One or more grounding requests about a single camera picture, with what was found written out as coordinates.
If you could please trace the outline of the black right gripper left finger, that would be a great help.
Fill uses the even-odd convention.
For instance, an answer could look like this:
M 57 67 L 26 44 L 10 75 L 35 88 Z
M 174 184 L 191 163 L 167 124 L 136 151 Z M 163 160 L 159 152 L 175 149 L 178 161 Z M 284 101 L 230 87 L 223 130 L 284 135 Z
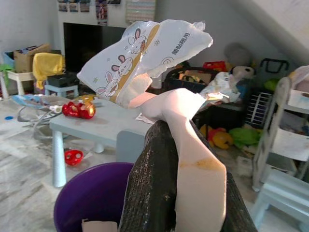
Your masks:
M 178 154 L 168 124 L 147 131 L 128 177 L 121 232 L 173 232 L 176 224 Z

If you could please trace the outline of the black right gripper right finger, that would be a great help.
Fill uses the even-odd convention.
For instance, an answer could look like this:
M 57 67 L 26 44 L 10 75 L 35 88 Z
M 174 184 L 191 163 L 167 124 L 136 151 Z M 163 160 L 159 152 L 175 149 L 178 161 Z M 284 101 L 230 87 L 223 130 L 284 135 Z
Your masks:
M 189 230 L 256 231 L 231 172 L 217 159 L 192 121 L 189 122 Z

